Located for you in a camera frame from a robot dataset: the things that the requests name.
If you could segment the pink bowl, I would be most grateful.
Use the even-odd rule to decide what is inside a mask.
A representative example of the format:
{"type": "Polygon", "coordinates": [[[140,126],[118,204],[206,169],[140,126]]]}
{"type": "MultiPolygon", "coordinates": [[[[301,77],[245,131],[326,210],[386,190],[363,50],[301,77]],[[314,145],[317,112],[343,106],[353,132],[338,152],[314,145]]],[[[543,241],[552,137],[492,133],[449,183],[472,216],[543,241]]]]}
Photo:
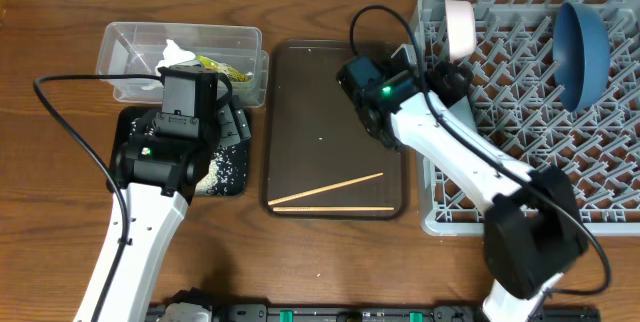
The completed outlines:
{"type": "Polygon", "coordinates": [[[454,62],[473,54],[476,28],[472,4],[462,0],[446,0],[445,17],[449,60],[454,62]]]}

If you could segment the yellow snack wrapper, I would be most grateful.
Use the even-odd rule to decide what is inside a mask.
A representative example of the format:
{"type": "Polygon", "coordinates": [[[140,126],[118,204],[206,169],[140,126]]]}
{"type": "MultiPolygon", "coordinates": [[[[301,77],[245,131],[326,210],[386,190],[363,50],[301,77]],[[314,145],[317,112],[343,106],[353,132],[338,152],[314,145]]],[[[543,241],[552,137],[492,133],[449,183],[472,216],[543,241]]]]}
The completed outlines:
{"type": "Polygon", "coordinates": [[[248,82],[250,80],[248,75],[241,73],[229,64],[202,55],[197,55],[196,60],[206,69],[224,74],[231,82],[248,82]]]}

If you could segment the dark blue plate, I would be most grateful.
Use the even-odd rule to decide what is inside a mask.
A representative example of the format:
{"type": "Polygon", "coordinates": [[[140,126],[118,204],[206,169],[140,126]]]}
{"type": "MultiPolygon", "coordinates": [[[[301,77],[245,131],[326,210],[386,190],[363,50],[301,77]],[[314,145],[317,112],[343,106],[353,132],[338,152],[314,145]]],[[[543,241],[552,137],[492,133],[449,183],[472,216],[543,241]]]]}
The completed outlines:
{"type": "Polygon", "coordinates": [[[565,2],[556,14],[552,56],[554,72],[563,87],[560,101],[568,112],[580,112],[603,95],[609,76],[607,29],[598,11],[585,4],[565,2]]]}

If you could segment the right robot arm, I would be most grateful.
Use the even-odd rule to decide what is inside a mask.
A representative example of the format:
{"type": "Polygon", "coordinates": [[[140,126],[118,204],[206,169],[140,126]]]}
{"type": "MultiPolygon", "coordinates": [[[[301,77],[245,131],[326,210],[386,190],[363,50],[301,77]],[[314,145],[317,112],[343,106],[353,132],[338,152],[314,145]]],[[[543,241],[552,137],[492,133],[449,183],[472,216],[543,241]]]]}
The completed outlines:
{"type": "Polygon", "coordinates": [[[529,321],[587,252],[568,176],[503,154],[452,112],[472,76],[451,63],[420,71],[406,62],[355,59],[339,78],[367,132],[385,147],[409,147],[434,163],[484,219],[484,258],[494,282],[488,321],[529,321]]]}

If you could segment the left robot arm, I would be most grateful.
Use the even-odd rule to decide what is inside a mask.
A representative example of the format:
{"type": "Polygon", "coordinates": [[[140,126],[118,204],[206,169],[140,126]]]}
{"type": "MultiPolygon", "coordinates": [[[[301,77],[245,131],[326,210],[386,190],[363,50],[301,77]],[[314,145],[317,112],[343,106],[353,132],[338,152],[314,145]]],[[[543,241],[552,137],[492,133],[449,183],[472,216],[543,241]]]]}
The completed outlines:
{"type": "MultiPolygon", "coordinates": [[[[197,196],[235,196],[244,191],[251,138],[245,111],[232,104],[218,113],[222,142],[197,196]]],[[[142,321],[159,272],[189,204],[180,194],[164,196],[153,184],[131,183],[113,194],[110,225],[77,321],[142,321]]]]}

